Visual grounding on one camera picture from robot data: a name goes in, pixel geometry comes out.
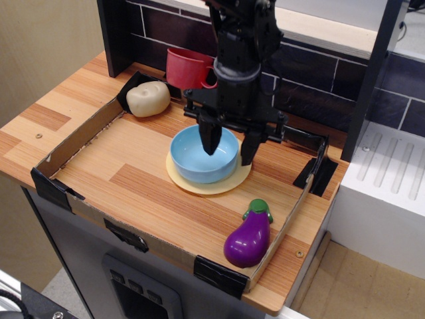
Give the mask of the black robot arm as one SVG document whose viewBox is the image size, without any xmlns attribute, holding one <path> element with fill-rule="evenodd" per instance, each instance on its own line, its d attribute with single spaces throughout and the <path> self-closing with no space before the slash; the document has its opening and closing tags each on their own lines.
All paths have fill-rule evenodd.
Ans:
<svg viewBox="0 0 425 319">
<path fill-rule="evenodd" d="M 216 88 L 187 89 L 185 115 L 196 119 L 204 151 L 213 155 L 227 128 L 244 134 L 242 165 L 250 165 L 260 144 L 280 143 L 286 116 L 272 106 L 276 90 L 261 84 L 263 65 L 279 49 L 274 1 L 207 1 L 217 40 L 213 63 Z"/>
</svg>

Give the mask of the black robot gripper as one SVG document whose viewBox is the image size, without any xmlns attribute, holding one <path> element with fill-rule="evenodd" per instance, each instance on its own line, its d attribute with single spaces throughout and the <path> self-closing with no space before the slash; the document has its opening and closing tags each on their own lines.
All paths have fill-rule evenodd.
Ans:
<svg viewBox="0 0 425 319">
<path fill-rule="evenodd" d="M 220 143 L 223 128 L 243 133 L 242 166 L 250 165 L 261 143 L 284 139 L 288 117 L 275 109 L 262 91 L 260 63 L 245 71 L 218 59 L 213 66 L 217 87 L 185 90 L 184 115 L 196 120 L 203 149 L 210 156 Z"/>
</svg>

